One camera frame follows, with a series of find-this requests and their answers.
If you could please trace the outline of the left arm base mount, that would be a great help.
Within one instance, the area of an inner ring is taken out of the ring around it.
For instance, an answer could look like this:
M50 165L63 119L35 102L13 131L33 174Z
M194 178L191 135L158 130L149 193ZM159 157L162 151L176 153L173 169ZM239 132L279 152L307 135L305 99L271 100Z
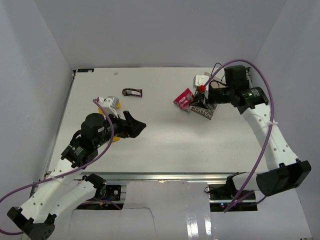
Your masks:
M81 203L80 206L87 205L99 205L108 207L109 205L114 206L116 209L121 208L117 203L122 197L122 186L121 185L107 185L100 193L97 193L93 198Z

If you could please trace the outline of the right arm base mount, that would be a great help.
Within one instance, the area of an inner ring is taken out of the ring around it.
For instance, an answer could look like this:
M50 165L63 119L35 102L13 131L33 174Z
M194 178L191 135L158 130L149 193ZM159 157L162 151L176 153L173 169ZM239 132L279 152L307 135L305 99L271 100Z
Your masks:
M209 206L211 213L222 213L231 203L232 199L238 192L228 183L208 184L204 192L209 197ZM258 210L256 205L256 195L251 193L248 197L235 204L229 212L255 212Z

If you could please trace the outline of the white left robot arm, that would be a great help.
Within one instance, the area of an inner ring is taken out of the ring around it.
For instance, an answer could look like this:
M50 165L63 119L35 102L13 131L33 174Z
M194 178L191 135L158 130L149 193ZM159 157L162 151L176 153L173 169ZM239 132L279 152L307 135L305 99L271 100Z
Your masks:
M55 230L55 221L86 200L105 196L106 181L95 173L83 176L82 182L68 193L64 191L88 163L99 156L98 149L113 137L136 138L145 128L130 112L124 118L109 114L89 114L72 137L60 160L36 192L20 207L12 207L7 216L31 240L47 240Z

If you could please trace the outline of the red snack packet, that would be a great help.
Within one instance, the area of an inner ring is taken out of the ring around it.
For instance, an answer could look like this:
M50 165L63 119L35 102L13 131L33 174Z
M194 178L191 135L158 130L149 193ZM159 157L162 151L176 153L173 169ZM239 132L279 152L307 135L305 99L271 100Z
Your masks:
M173 103L178 106L179 108L185 108L191 105L194 101L195 97L192 91L187 88L183 93L181 93Z

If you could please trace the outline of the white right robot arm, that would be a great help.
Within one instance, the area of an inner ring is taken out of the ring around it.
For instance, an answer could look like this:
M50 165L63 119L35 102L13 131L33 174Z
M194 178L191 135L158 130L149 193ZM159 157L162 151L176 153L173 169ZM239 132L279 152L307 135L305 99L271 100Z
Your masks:
M224 70L225 81L211 76L196 75L192 106L212 110L219 104L231 104L251 127L266 161L266 172L238 173L227 178L226 195L236 200L246 191L260 191L273 196L301 185L312 170L291 150L272 115L271 100L260 87L251 87L243 65Z

